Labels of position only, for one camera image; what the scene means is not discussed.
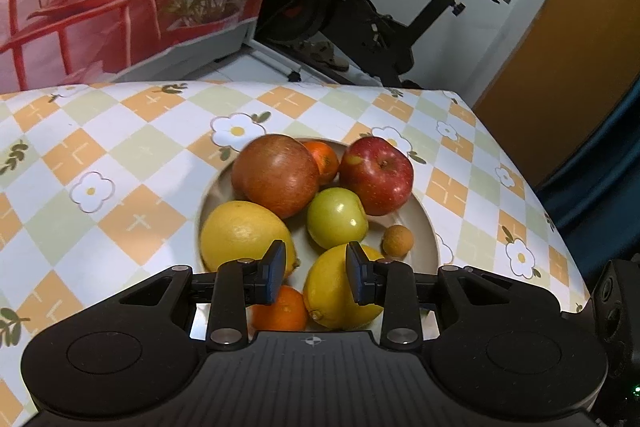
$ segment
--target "brown door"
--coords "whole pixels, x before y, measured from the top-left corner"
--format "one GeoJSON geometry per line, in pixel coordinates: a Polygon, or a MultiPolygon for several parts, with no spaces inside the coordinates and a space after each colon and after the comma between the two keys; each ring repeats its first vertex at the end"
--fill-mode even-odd
{"type": "Polygon", "coordinates": [[[562,165],[640,73],[640,0],[546,0],[474,108],[529,184],[562,165]]]}

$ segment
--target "teal curtain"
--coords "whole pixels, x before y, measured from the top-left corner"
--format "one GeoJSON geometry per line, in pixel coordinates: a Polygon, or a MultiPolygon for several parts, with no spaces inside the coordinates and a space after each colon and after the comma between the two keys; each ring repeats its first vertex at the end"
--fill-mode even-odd
{"type": "Polygon", "coordinates": [[[536,190],[580,273],[640,245],[640,79],[575,155],[536,190]]]}

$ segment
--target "checkered tablecloth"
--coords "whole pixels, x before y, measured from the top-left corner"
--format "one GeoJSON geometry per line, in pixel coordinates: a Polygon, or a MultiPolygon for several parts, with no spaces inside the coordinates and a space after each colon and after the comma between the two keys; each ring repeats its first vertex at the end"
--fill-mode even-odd
{"type": "Polygon", "coordinates": [[[251,119],[258,134],[385,137],[414,165],[414,195],[433,223],[441,264],[527,280],[551,290],[566,311],[588,299],[531,188],[452,92],[212,80],[7,94],[0,427],[34,412],[19,360],[37,331],[168,266],[196,266],[202,196],[241,148],[233,119],[251,119]]]}

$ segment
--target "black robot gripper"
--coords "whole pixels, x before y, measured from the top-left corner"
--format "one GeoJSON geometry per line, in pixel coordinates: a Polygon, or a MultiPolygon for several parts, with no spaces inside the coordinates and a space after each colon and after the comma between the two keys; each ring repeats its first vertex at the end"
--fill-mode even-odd
{"type": "Polygon", "coordinates": [[[285,262],[274,241],[217,273],[174,266],[37,334],[22,358],[40,410],[28,425],[596,425],[597,302],[563,314],[540,287],[474,267],[418,274],[350,243],[354,301],[384,307],[378,343],[370,331],[250,340],[246,308],[275,300],[285,262]],[[198,303],[211,304],[204,341],[190,338],[198,303]],[[436,339],[423,340],[421,309],[436,339]]]}

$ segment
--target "yellow fruit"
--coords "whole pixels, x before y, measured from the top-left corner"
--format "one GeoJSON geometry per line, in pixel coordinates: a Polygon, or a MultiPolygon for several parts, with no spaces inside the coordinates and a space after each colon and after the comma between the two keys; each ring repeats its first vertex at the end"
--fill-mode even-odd
{"type": "Polygon", "coordinates": [[[382,250],[391,257],[404,257],[414,247],[414,234],[407,227],[392,225],[382,237],[382,250]]]}
{"type": "Polygon", "coordinates": [[[275,239],[284,241],[287,264],[284,277],[298,266],[296,249],[286,225],[270,210],[250,201],[227,201],[209,214],[200,232],[200,254],[212,272],[242,257],[261,259],[275,239]]]}
{"type": "MultiPolygon", "coordinates": [[[[333,247],[324,252],[306,275],[303,298],[310,317],[321,326],[334,330],[360,328],[382,312],[375,304],[359,306],[353,301],[344,256],[347,245],[333,247]]],[[[380,259],[382,254],[371,247],[362,245],[371,261],[380,259]]]]}

